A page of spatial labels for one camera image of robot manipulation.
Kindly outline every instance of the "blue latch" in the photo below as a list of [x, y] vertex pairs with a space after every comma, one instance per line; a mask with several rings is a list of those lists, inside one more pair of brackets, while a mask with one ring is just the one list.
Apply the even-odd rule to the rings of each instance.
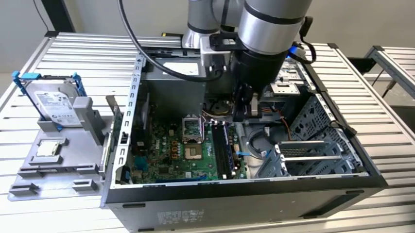
[[22, 76], [20, 77], [21, 80], [37, 80], [41, 78], [40, 73], [24, 73]]

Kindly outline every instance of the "black cable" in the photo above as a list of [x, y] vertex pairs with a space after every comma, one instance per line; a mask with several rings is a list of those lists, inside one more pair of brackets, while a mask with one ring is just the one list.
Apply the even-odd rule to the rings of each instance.
[[34, 4], [34, 8], [36, 8], [36, 11], [37, 11], [38, 17], [40, 17], [40, 19], [41, 19], [41, 22], [44, 23], [45, 28], [46, 28], [46, 30], [49, 31], [49, 27], [46, 26], [46, 23], [45, 23], [45, 21], [44, 21], [44, 18], [41, 17], [41, 14], [40, 14], [40, 12], [38, 12], [38, 9], [37, 9], [37, 4], [36, 4], [36, 1], [34, 1], [34, 0], [33, 0], [33, 4]]
[[384, 96], [387, 96], [388, 91], [389, 91], [388, 89], [384, 91], [381, 98], [384, 98]]
[[316, 59], [317, 59], [317, 53], [316, 53], [316, 49], [313, 48], [312, 44], [309, 44], [307, 41], [304, 41], [304, 37], [300, 36], [300, 41], [307, 45], [307, 47], [309, 48], [311, 51], [311, 61], [308, 61], [307, 59], [300, 58], [299, 56], [296, 56], [292, 52], [288, 51], [288, 56], [296, 60], [297, 62], [308, 65], [315, 63]]
[[126, 30], [126, 33], [129, 35], [129, 38], [137, 48], [137, 50], [140, 51], [140, 54], [145, 57], [145, 59], [148, 60], [148, 62], [156, 67], [158, 68], [162, 72], [165, 72], [168, 75], [179, 78], [179, 79], [183, 79], [185, 81], [189, 81], [189, 82], [196, 82], [196, 83], [207, 83], [207, 82], [212, 82], [217, 79], [220, 79], [221, 75], [223, 75], [223, 70], [215, 70], [215, 76], [211, 77], [211, 78], [201, 78], [201, 77], [197, 77], [197, 76], [191, 76], [191, 75], [184, 75], [170, 69], [168, 69], [166, 67], [164, 67], [158, 62], [156, 62], [156, 60], [153, 60], [148, 54], [145, 53], [138, 41], [137, 41], [137, 38], [136, 38], [136, 35], [130, 29], [130, 26], [129, 26], [129, 23], [128, 23], [128, 19], [126, 19], [126, 16], [125, 16], [125, 11], [124, 11], [124, 5], [122, 5], [122, 0], [117, 0], [117, 8], [118, 8], [118, 12], [120, 12], [120, 15], [121, 15], [121, 20], [122, 20], [122, 24], [124, 24], [124, 27], [125, 27], [125, 30]]
[[380, 71], [380, 73], [379, 73], [377, 77], [375, 78], [375, 81], [373, 81], [373, 83], [371, 84], [371, 86], [373, 86], [373, 85], [375, 85], [375, 83], [376, 83], [376, 81], [377, 81], [377, 79], [379, 79], [379, 77], [380, 77], [380, 75], [381, 75], [383, 71], [384, 71], [384, 69]]

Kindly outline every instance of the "aluminum extrusion table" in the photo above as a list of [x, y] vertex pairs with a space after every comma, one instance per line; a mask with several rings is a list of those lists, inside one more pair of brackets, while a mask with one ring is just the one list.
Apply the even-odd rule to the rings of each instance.
[[415, 99], [415, 48], [373, 46], [365, 57], [372, 58], [391, 76], [392, 86], [397, 83]]
[[[138, 38], [179, 48], [176, 37]], [[415, 230], [415, 135], [339, 49], [315, 44], [312, 64], [347, 122], [391, 186], [327, 219], [189, 229], [177, 232], [408, 233]], [[60, 33], [44, 38], [21, 72], [82, 77], [93, 109], [109, 115], [105, 95], [125, 102], [136, 49], [122, 36]], [[9, 202], [6, 192], [36, 137], [37, 113], [12, 84], [0, 99], [0, 231], [125, 233], [100, 196]]]

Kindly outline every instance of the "printed label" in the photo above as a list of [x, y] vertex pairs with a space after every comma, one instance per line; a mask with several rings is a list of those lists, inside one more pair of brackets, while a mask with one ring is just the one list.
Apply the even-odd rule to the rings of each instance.
[[181, 210], [157, 212], [158, 223], [162, 225], [201, 222], [204, 210]]
[[66, 95], [58, 91], [34, 91], [36, 99], [50, 120], [61, 126], [80, 125]]
[[185, 75], [199, 75], [197, 63], [177, 63], [177, 62], [165, 62], [162, 64], [166, 68], [173, 71], [185, 74]]

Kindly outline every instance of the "white wall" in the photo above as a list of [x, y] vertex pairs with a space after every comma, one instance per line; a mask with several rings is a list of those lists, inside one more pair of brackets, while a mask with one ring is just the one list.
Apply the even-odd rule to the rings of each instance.
[[[53, 30], [40, 0], [36, 0], [36, 3]], [[0, 73], [21, 69], [45, 32], [32, 0], [0, 0]]]
[[[116, 0], [65, 0], [76, 30], [125, 34]], [[124, 0], [136, 35], [183, 33], [187, 0]], [[415, 0], [313, 0], [308, 40], [336, 43], [349, 56], [363, 56], [372, 45], [415, 46]]]
[[[74, 30], [126, 35], [116, 2], [116, 0], [65, 0]], [[161, 32], [184, 33], [187, 0], [124, 0], [124, 9], [136, 36], [154, 36]]]

